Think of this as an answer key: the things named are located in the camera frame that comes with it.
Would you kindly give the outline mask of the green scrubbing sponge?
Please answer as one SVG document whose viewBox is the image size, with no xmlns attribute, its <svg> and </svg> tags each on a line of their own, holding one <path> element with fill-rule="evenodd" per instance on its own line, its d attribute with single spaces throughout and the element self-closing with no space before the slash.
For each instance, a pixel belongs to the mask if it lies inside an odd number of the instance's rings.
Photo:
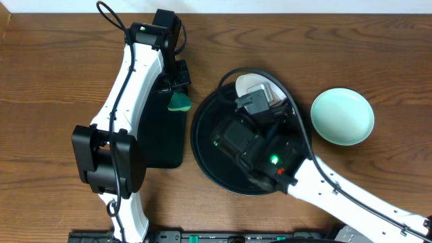
<svg viewBox="0 0 432 243">
<path fill-rule="evenodd" d="M 187 112 L 192 107 L 190 97 L 182 92 L 174 92 L 167 108 L 169 111 Z"/>
</svg>

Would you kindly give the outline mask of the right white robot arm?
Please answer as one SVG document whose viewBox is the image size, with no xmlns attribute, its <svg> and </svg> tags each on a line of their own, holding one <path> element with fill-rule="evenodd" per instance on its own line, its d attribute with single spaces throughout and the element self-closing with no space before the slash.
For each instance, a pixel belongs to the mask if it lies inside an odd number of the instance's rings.
<svg viewBox="0 0 432 243">
<path fill-rule="evenodd" d="M 266 192 L 308 202 L 372 242 L 430 242 L 431 220 L 401 210 L 336 173 L 311 148 L 304 125 L 283 121 L 262 131 L 243 119 L 227 118 L 212 134 L 246 179 Z"/>
</svg>

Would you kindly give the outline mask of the white plate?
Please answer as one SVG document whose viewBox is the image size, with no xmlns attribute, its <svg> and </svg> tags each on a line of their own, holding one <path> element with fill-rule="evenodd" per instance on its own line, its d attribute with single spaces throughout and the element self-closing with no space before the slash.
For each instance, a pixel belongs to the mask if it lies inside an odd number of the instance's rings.
<svg viewBox="0 0 432 243">
<path fill-rule="evenodd" d="M 235 87 L 238 97 L 257 90 L 263 90 L 270 107 L 287 99 L 284 92 L 274 82 L 259 74 L 244 74 L 239 76 L 235 82 Z"/>
</svg>

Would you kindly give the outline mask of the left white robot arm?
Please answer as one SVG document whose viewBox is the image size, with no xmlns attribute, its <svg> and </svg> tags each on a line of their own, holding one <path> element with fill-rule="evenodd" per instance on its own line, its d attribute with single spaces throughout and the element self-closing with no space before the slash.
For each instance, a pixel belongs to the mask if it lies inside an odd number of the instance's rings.
<svg viewBox="0 0 432 243">
<path fill-rule="evenodd" d="M 182 163 L 190 84 L 186 62 L 176 57 L 182 29 L 177 19 L 127 28 L 107 100 L 88 126 L 72 133 L 79 177 L 105 203 L 120 242 L 146 238 L 140 188 L 147 169 Z"/>
</svg>

